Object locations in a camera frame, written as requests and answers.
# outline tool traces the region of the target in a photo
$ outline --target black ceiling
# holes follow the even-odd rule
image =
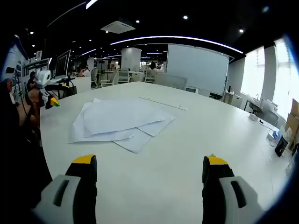
[[[18,12],[20,17],[16,34],[20,36],[29,58],[38,50],[43,50],[43,57],[55,58],[68,49],[74,51],[73,56],[97,49],[83,57],[105,57],[120,54],[121,49],[127,46],[141,44],[136,47],[142,50],[143,57],[149,56],[146,54],[149,52],[159,52],[163,54],[151,57],[164,61],[167,54],[163,51],[167,51],[167,45],[143,44],[180,43],[216,50],[238,59],[259,46],[272,43],[283,34],[283,27],[276,21],[279,7],[273,2],[263,0],[98,0],[89,9],[86,10],[83,4],[52,23],[57,17],[82,2],[84,1],[33,0],[22,3]],[[268,6],[269,10],[264,13],[265,6]],[[188,16],[187,20],[183,19],[184,15]],[[100,30],[119,18],[128,21],[135,30],[122,34],[107,34]],[[243,34],[239,33],[240,27],[244,29]],[[154,35],[206,39],[231,46],[244,54],[211,43],[172,38],[136,40],[110,45],[112,42],[129,38]]]

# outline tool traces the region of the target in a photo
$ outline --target cardboard box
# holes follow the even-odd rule
[[[292,130],[292,136],[290,138],[290,143],[292,144],[299,128],[299,103],[294,99],[291,112],[288,115],[288,120],[285,125],[285,131],[287,131],[289,127]]]

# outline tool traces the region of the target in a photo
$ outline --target computer monitor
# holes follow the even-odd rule
[[[67,76],[70,54],[71,50],[68,50],[57,57],[55,78],[63,78]]]

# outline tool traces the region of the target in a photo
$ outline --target whiteboard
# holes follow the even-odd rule
[[[169,44],[167,74],[188,78],[188,86],[223,94],[228,57],[220,53]]]

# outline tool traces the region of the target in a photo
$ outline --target window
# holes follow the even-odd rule
[[[292,108],[292,99],[299,101],[299,75],[292,54],[283,39],[275,41],[276,81],[273,102],[285,120]]]
[[[259,100],[262,94],[264,75],[265,51],[261,47],[246,54],[241,92]]]

